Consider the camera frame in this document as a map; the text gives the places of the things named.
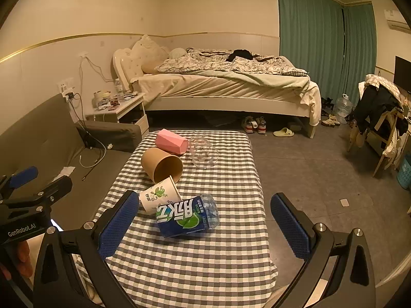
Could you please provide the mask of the person's hand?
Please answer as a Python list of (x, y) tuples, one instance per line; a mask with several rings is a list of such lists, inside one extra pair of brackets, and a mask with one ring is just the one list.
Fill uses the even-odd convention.
[(11, 243), (8, 246), (11, 257), (19, 274), (30, 278), (33, 275), (33, 266), (30, 259), (30, 247), (26, 240)]

